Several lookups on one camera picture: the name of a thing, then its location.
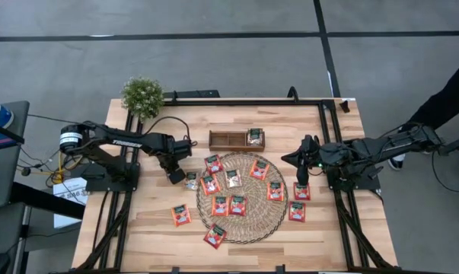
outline sneaker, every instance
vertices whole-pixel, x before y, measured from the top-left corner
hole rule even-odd
[[[405,155],[398,155],[396,157],[388,159],[388,164],[391,169],[399,171],[403,167],[403,161],[405,160]]]

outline person's leg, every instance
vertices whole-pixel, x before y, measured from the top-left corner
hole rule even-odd
[[[445,87],[437,94],[432,95],[400,128],[399,132],[412,129],[423,124],[437,129],[459,114],[459,69],[452,75]],[[398,155],[388,161],[391,168],[400,170],[405,155]]]

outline shoe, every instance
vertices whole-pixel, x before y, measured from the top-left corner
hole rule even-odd
[[[396,161],[393,158],[388,159],[388,164],[390,165],[391,169],[400,171],[403,167],[403,161]]]

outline wooden box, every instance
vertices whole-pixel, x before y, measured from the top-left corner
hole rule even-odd
[[[248,145],[247,132],[213,132],[209,130],[209,150],[263,152],[265,150],[265,132],[262,133],[262,137],[261,145]]]

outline black pants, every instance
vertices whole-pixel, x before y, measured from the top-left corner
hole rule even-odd
[[[437,94],[432,95],[400,132],[412,129],[417,123],[431,126],[433,129],[444,125],[447,121],[459,114],[459,69],[452,75],[445,87]]]

